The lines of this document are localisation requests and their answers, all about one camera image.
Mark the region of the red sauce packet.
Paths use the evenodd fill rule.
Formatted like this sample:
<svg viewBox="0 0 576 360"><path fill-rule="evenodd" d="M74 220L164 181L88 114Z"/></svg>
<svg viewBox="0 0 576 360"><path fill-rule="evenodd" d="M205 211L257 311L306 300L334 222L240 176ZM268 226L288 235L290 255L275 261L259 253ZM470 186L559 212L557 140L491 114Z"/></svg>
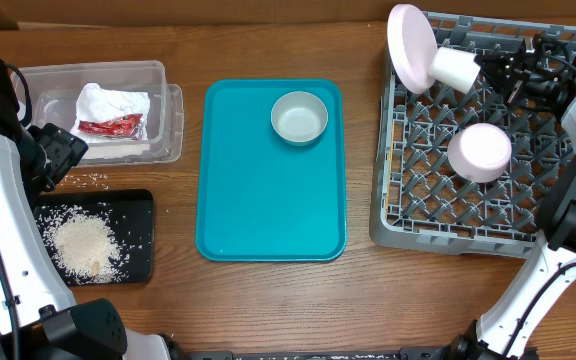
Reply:
<svg viewBox="0 0 576 360"><path fill-rule="evenodd" d="M137 139L142 132L143 115L128 114L104 122L79 121L77 129L88 135L106 138Z"/></svg>

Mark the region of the white paper cup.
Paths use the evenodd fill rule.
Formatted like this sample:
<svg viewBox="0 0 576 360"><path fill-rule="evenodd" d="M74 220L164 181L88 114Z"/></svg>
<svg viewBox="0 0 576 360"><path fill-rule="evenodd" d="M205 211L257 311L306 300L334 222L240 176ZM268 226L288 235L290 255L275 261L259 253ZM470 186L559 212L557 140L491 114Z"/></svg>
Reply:
<svg viewBox="0 0 576 360"><path fill-rule="evenodd" d="M441 47L431 62L428 75L467 94L477 80L481 68L475 58L475 53Z"/></svg>

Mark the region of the grey bowl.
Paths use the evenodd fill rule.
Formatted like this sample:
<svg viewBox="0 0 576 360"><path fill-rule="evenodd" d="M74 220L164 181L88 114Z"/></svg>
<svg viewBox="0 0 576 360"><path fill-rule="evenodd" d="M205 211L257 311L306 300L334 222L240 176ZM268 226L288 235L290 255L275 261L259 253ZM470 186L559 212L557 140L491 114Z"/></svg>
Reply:
<svg viewBox="0 0 576 360"><path fill-rule="evenodd" d="M271 126L286 143L306 146L324 132L329 113L324 102L316 95L294 91L281 96L271 110Z"/></svg>

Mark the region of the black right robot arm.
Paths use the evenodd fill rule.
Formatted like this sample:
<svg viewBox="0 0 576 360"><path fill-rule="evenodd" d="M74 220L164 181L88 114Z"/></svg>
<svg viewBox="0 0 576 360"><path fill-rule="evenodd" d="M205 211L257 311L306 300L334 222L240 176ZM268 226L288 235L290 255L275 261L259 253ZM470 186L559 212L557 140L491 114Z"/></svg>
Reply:
<svg viewBox="0 0 576 360"><path fill-rule="evenodd" d="M480 74L505 105L531 101L531 111L553 114L567 132L574 156L542 198L537 240L497 303L435 359L534 359L528 339L558 298L576 280L576 53L565 43L536 35L518 51L477 55Z"/></svg>

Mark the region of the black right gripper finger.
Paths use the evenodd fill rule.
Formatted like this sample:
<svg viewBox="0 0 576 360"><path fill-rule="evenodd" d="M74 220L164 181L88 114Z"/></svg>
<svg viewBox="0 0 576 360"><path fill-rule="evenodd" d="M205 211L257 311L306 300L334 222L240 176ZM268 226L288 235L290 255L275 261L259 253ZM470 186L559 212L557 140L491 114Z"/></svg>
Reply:
<svg viewBox="0 0 576 360"><path fill-rule="evenodd" d="M485 78L489 86L503 98L507 97L509 90L508 79L506 73L496 67L488 68L482 67L480 74Z"/></svg>
<svg viewBox="0 0 576 360"><path fill-rule="evenodd" d="M512 60L506 54L477 54L474 62L478 65L510 65Z"/></svg>

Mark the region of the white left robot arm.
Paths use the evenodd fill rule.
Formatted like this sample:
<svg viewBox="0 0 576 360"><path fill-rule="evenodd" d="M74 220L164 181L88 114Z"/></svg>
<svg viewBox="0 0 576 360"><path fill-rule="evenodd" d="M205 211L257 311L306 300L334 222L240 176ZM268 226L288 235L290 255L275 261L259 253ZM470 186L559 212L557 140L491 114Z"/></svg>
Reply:
<svg viewBox="0 0 576 360"><path fill-rule="evenodd" d="M88 147L32 111L17 115L0 59L0 359L181 359L163 334L127 329L106 299L78 304L43 244L31 202L53 190Z"/></svg>

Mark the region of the wooden chopstick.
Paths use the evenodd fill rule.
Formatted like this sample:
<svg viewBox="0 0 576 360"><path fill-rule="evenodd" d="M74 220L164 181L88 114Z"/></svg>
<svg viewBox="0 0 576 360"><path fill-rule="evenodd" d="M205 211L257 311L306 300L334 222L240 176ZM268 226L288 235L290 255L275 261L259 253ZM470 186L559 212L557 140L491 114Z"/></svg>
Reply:
<svg viewBox="0 0 576 360"><path fill-rule="evenodd" d="M388 160L388 171L389 173L392 173L392 164L393 164L393 159L394 159L394 155L393 155L393 145L390 146L389 148L389 160Z"/></svg>

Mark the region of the large pink plate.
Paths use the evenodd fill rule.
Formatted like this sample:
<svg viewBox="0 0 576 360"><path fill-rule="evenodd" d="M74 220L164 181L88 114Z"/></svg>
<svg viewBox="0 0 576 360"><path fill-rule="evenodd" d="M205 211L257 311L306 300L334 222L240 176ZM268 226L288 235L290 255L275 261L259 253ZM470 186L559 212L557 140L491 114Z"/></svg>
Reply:
<svg viewBox="0 0 576 360"><path fill-rule="evenodd" d="M392 8L387 22L387 44L394 70L409 91L422 94L434 84L428 70L437 44L431 25L419 8L411 4Z"/></svg>

